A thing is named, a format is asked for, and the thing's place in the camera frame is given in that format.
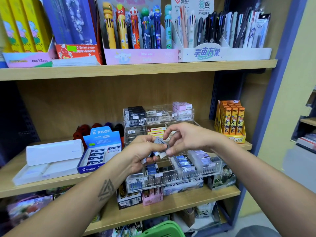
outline price tag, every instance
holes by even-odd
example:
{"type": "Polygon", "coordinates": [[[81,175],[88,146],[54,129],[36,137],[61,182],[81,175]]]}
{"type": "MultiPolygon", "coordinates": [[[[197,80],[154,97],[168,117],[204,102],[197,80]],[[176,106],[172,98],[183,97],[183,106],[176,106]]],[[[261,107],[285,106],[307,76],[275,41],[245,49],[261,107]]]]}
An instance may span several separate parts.
{"type": "Polygon", "coordinates": [[[162,176],[162,173],[157,173],[155,174],[155,177],[158,178],[158,177],[161,177],[162,176]]]}
{"type": "Polygon", "coordinates": [[[140,182],[143,182],[143,181],[145,181],[145,180],[148,180],[148,177],[142,177],[142,178],[139,178],[138,179],[140,182]]]}
{"type": "Polygon", "coordinates": [[[136,182],[137,182],[136,179],[129,179],[127,181],[128,184],[132,184],[132,183],[136,183],[136,182]]]}

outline white floor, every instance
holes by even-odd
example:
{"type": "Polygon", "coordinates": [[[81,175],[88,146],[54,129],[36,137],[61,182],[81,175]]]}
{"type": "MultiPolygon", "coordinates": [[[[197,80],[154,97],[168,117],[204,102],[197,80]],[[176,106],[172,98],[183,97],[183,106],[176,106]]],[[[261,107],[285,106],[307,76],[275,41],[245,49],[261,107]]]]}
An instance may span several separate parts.
{"type": "Polygon", "coordinates": [[[212,235],[212,237],[235,237],[238,231],[240,231],[244,227],[248,227],[251,225],[261,225],[269,227],[276,231],[276,229],[273,227],[267,216],[261,212],[255,215],[249,215],[243,218],[238,218],[235,228],[233,230],[228,231],[227,233],[224,232],[217,235],[212,235]]]}

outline shelf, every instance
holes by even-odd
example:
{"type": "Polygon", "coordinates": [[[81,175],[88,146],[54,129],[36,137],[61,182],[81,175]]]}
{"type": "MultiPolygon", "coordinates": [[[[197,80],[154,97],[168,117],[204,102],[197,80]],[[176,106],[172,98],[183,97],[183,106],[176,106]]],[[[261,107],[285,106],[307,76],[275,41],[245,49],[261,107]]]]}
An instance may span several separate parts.
{"type": "Polygon", "coordinates": [[[56,79],[274,68],[277,60],[0,69],[0,80],[56,79]]]}
{"type": "MultiPolygon", "coordinates": [[[[214,130],[214,121],[212,120],[203,120],[197,121],[202,127],[208,128],[210,130],[214,130]]],[[[65,138],[61,140],[52,140],[45,142],[37,142],[34,144],[45,144],[52,143],[58,141],[66,141],[71,138],[65,138]]],[[[251,150],[252,144],[246,141],[245,144],[239,144],[245,150],[251,150]]],[[[163,160],[158,165],[163,165],[164,162],[169,163],[168,160],[163,160]]],[[[0,198],[20,195],[35,191],[46,190],[50,188],[61,187],[64,185],[77,184],[83,179],[85,179],[90,173],[86,174],[75,174],[75,175],[67,175],[59,178],[42,180],[34,183],[23,184],[15,186],[12,182],[13,177],[26,165],[26,155],[25,150],[14,157],[9,163],[7,163],[4,167],[0,169],[0,198]]]]}
{"type": "MultiPolygon", "coordinates": [[[[201,127],[214,131],[214,121],[213,120],[197,120],[196,121],[201,127]]],[[[252,144],[246,141],[244,144],[238,144],[245,150],[251,150],[252,144]]]]}
{"type": "Polygon", "coordinates": [[[118,226],[184,210],[197,205],[214,202],[240,195],[236,186],[211,191],[206,185],[196,190],[165,196],[163,201],[143,206],[142,204],[119,210],[116,195],[113,195],[104,208],[99,222],[91,223],[84,235],[104,231],[118,226]]]}
{"type": "Polygon", "coordinates": [[[306,118],[306,119],[300,119],[300,122],[316,126],[316,117],[306,118]]]}

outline yellow wall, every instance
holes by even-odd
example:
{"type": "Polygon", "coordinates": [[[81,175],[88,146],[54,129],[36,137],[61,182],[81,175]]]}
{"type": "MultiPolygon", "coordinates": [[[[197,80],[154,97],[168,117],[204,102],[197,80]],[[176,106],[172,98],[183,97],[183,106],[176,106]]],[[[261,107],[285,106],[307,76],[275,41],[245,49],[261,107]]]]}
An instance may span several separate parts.
{"type": "MultiPolygon", "coordinates": [[[[299,117],[310,112],[305,104],[316,84],[316,47],[312,44],[316,31],[311,28],[315,25],[315,8],[316,0],[308,0],[258,155],[279,170],[287,149],[294,145],[290,138],[299,117]]],[[[259,211],[247,192],[240,216],[259,211]]]]}

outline white open box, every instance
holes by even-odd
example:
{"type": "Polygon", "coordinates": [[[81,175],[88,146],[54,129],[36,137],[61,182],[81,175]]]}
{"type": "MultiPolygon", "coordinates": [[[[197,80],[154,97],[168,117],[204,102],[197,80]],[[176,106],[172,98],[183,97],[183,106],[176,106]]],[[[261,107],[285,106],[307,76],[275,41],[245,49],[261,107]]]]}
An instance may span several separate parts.
{"type": "Polygon", "coordinates": [[[184,48],[173,24],[172,40],[179,49],[179,62],[268,60],[272,51],[271,48],[230,48],[223,36],[221,45],[203,43],[194,48],[184,48]]]}

